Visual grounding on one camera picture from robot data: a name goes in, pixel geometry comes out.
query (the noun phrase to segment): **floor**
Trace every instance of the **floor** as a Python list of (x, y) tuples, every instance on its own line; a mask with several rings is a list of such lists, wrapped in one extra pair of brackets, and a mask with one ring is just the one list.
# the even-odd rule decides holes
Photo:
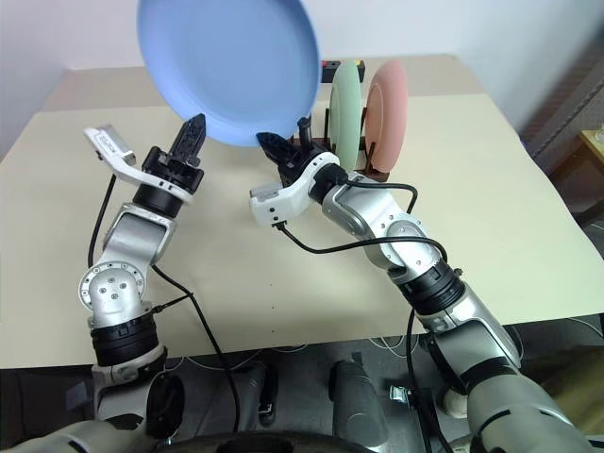
[[(604, 256), (604, 222), (585, 229)], [(597, 315), (580, 318), (600, 329)], [(576, 344), (604, 345), (601, 336), (572, 320), (556, 320), (515, 326), (524, 347), (524, 359), (551, 356)], [(254, 354), (244, 351), (229, 354), (231, 363), (239, 363)], [(254, 361), (273, 364), (279, 373), (277, 420), (272, 429), (293, 429), (330, 434), (332, 403), (327, 396), (329, 370), (334, 362), (350, 360), (357, 353), (365, 371), (372, 379), (384, 409), (391, 435), (391, 451), (422, 451), (419, 429), (414, 414), (403, 405), (388, 399), (391, 384), (406, 385), (407, 367), (390, 351), (379, 349), (367, 340), (332, 344), (313, 344), (292, 353), (265, 350)], [(216, 365), (213, 356), (196, 358), (207, 365)], [(435, 394), (443, 388), (428, 353), (417, 347), (413, 363), (421, 386)], [(187, 392), (184, 421), (178, 439), (193, 436), (210, 403), (214, 390), (223, 381), (222, 372), (203, 369), (190, 361), (170, 360), (168, 366), (179, 365)], [(53, 369), (0, 371), (0, 448), (14, 445), (28, 437), (36, 437), (92, 416), (89, 367), (57, 367)], [(457, 420), (438, 411), (445, 437), (449, 440), (468, 433), (465, 420)]]

